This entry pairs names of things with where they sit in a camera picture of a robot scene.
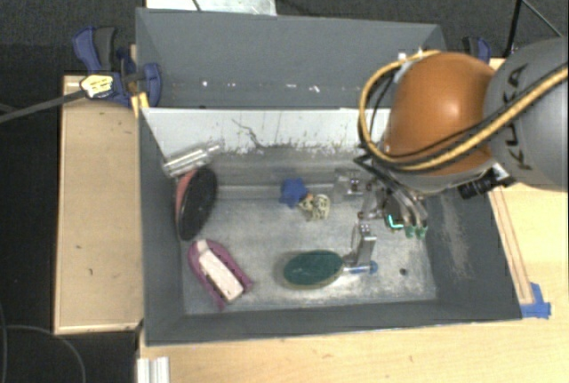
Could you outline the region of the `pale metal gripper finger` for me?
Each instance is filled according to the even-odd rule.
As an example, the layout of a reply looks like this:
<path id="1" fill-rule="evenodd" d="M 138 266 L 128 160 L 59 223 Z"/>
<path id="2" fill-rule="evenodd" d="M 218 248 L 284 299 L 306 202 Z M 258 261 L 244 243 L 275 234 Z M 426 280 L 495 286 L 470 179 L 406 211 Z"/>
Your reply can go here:
<path id="1" fill-rule="evenodd" d="M 363 198 L 367 191 L 368 181 L 368 175 L 361 170 L 335 170 L 333 181 L 333 203 L 343 203 L 350 199 Z"/>
<path id="2" fill-rule="evenodd" d="M 377 241 L 367 222 L 357 222 L 352 228 L 350 251 L 342 258 L 346 267 L 370 267 Z"/>

